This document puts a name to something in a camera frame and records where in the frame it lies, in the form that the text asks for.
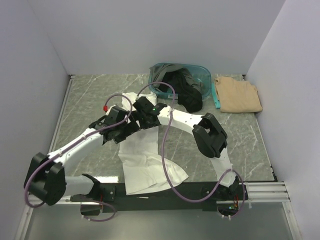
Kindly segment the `white t shirt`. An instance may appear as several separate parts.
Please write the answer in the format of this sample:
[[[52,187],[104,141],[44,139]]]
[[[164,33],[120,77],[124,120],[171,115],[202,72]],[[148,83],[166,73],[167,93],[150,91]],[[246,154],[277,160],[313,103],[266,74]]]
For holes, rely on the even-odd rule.
[[[158,154],[159,128],[140,130],[119,145],[127,195],[155,193],[170,189],[162,157]]]

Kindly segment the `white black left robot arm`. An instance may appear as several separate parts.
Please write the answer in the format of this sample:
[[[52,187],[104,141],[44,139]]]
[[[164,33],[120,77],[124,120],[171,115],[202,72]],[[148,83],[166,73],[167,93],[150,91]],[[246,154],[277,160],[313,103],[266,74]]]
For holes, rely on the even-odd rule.
[[[66,196],[82,195],[88,201],[103,198],[101,183],[95,177],[86,173],[67,177],[66,170],[105,143],[114,141],[117,144],[138,132],[141,129],[137,123],[139,117],[136,110],[114,106],[65,146],[48,154],[34,155],[23,185],[26,204],[32,205],[29,194],[49,206]]]

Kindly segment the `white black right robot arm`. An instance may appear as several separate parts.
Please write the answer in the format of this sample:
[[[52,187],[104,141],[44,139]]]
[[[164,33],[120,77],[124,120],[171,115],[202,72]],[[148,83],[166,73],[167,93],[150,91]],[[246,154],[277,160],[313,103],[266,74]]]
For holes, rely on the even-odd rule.
[[[218,178],[213,196],[230,200],[237,194],[240,178],[233,171],[227,151],[227,133],[211,113],[196,115],[172,108],[165,103],[152,104],[146,97],[133,103],[134,117],[141,129],[168,126],[193,135],[198,150],[211,159]]]

